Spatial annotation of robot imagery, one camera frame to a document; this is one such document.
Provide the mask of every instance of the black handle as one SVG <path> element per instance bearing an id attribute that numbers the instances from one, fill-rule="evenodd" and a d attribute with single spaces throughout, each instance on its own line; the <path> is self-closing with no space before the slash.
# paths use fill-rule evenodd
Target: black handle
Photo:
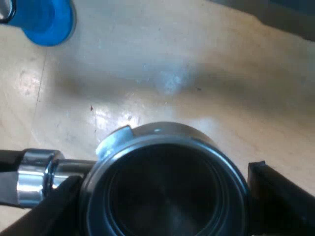
<path id="1" fill-rule="evenodd" d="M 33 210 L 0 236 L 75 236 L 76 206 L 82 178 L 67 178 Z"/>
<path id="2" fill-rule="evenodd" d="M 249 164 L 252 233 L 282 236 L 315 235 L 315 198 L 270 168 Z"/>
<path id="3" fill-rule="evenodd" d="M 0 205 L 18 207 L 18 169 L 24 151 L 0 150 Z"/>

